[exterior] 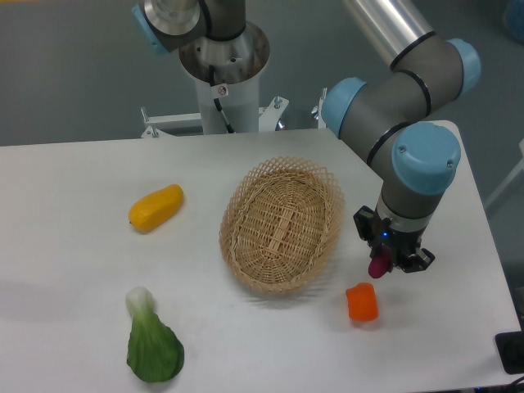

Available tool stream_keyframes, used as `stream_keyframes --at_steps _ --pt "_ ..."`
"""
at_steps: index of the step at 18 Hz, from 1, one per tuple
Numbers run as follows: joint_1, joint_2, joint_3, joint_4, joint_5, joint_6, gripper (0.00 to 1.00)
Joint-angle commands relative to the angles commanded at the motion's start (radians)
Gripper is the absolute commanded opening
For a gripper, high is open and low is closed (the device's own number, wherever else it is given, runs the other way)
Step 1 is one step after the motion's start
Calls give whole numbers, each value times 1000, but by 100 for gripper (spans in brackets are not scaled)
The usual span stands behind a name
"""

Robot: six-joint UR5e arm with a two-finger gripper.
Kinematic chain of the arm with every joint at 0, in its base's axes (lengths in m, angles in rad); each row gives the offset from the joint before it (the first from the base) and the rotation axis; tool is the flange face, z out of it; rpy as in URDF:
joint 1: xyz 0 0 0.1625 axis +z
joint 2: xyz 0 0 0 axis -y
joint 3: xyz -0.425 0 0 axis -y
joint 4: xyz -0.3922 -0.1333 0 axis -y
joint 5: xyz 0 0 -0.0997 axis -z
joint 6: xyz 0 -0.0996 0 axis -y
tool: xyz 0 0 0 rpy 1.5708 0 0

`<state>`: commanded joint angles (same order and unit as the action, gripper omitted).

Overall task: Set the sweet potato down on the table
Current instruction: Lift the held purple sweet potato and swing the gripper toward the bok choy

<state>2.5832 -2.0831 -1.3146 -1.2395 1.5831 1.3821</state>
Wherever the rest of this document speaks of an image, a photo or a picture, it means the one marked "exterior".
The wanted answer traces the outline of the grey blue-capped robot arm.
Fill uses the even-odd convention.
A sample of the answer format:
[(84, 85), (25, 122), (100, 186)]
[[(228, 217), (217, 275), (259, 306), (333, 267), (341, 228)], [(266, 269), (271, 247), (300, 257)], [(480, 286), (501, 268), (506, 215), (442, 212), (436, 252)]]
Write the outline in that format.
[[(434, 256), (422, 235), (461, 158), (454, 134), (427, 117), (477, 84), (481, 61), (469, 43), (440, 39), (410, 1), (348, 1), (346, 9), (391, 76), (376, 86), (343, 79), (319, 114), (383, 181), (377, 205), (354, 216), (371, 249), (369, 275), (423, 271)], [(259, 94), (247, 87), (268, 62), (269, 42), (243, 1), (141, 1), (132, 13), (151, 48), (178, 52), (194, 78), (205, 133), (260, 131)]]

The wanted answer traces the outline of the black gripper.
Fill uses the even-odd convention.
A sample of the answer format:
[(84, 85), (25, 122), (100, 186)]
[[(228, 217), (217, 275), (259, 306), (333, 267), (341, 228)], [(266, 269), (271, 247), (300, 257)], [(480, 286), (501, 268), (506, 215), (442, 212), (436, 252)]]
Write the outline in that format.
[(421, 248), (425, 227), (420, 229), (398, 228), (389, 217), (381, 218), (377, 210), (362, 206), (353, 216), (359, 237), (371, 249), (371, 258), (383, 258), (386, 247), (390, 249), (389, 270), (400, 269), (405, 273), (426, 270), (435, 256)]

